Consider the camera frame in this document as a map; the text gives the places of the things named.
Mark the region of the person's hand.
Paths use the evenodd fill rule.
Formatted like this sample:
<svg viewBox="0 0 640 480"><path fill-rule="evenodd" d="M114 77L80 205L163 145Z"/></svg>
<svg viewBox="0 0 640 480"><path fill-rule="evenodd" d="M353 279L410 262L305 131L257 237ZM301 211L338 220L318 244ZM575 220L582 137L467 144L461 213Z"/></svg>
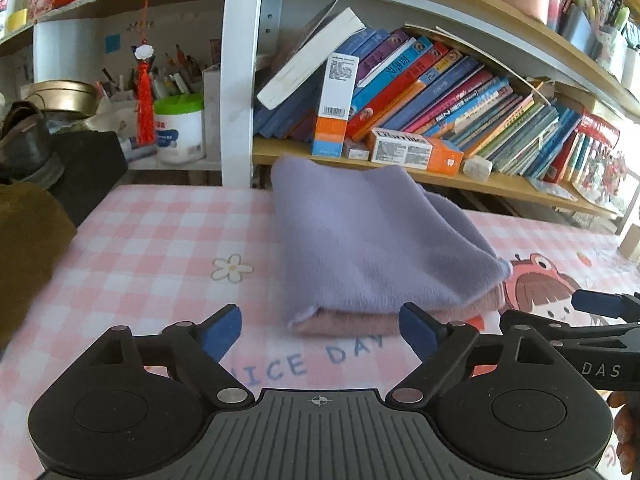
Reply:
<svg viewBox="0 0 640 480"><path fill-rule="evenodd" d="M614 417L614 432L618 441L616 454L620 470L623 474L632 474L639 465L639 424L629 409L626 393L611 392L608 406L618 409Z"/></svg>

